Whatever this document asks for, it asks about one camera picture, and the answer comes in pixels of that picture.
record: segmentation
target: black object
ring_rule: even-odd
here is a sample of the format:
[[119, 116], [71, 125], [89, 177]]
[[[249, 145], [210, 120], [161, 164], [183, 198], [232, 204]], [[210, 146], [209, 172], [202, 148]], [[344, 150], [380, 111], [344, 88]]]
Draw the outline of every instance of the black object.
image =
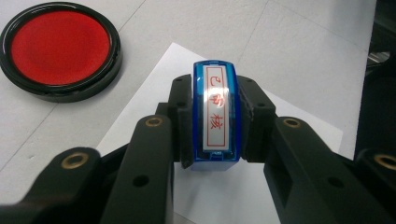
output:
[[[282, 223], [396, 223], [396, 155], [370, 150], [356, 161], [342, 158], [307, 123], [277, 118], [253, 80], [238, 81], [249, 122], [242, 156], [266, 163]], [[81, 147], [55, 157], [20, 203], [0, 206], [2, 223], [171, 223], [173, 161], [191, 163], [180, 141], [191, 118], [183, 97], [190, 86], [190, 76], [175, 79], [169, 102], [137, 123], [129, 145], [102, 159]]]
[[[110, 44], [106, 60], [95, 72], [77, 82], [63, 85], [48, 85], [33, 81], [18, 69], [11, 57], [11, 43], [22, 26], [37, 16], [55, 11], [73, 11], [95, 19], [105, 29]], [[25, 9], [7, 24], [0, 41], [2, 46], [0, 65], [8, 79], [21, 89], [51, 102], [69, 103], [94, 96], [116, 77], [122, 63], [120, 37], [114, 25], [100, 13], [75, 3], [52, 2]]]

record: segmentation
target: gray tiled surface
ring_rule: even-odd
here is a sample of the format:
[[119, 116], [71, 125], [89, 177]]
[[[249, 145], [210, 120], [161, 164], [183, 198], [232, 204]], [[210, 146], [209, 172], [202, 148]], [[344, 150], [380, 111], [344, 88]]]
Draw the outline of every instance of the gray tiled surface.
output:
[[[3, 1], [0, 28], [42, 2]], [[238, 74], [343, 130], [341, 153], [353, 155], [375, 1], [80, 3], [119, 30], [120, 75], [91, 99], [62, 105], [38, 100], [0, 76], [0, 203], [19, 200], [61, 151], [96, 147], [172, 42], [235, 63]], [[175, 222], [188, 223], [178, 215]]]

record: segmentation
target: white paper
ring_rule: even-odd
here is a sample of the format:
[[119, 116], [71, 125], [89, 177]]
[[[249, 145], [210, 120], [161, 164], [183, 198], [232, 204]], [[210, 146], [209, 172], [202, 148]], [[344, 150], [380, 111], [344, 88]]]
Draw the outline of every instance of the white paper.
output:
[[[117, 118], [97, 149], [102, 155], [128, 143], [136, 123], [167, 102], [172, 80], [192, 74], [205, 58], [173, 43]], [[266, 91], [279, 116], [305, 120], [338, 152], [343, 132]], [[175, 164], [175, 212], [195, 223], [279, 223], [263, 164], [238, 162], [226, 172], [194, 172]]]

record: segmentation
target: blue plastic casing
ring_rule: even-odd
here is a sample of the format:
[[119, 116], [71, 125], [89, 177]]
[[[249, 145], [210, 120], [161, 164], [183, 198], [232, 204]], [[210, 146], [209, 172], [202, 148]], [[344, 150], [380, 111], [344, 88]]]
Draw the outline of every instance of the blue plastic casing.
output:
[[194, 64], [192, 170], [226, 170], [239, 161], [241, 111], [232, 63]]

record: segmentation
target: white label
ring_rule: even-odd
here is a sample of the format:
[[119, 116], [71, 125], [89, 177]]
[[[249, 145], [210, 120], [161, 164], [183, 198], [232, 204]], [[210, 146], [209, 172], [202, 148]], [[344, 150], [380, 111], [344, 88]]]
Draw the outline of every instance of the white label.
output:
[[229, 149], [228, 92], [225, 66], [204, 66], [203, 150]]

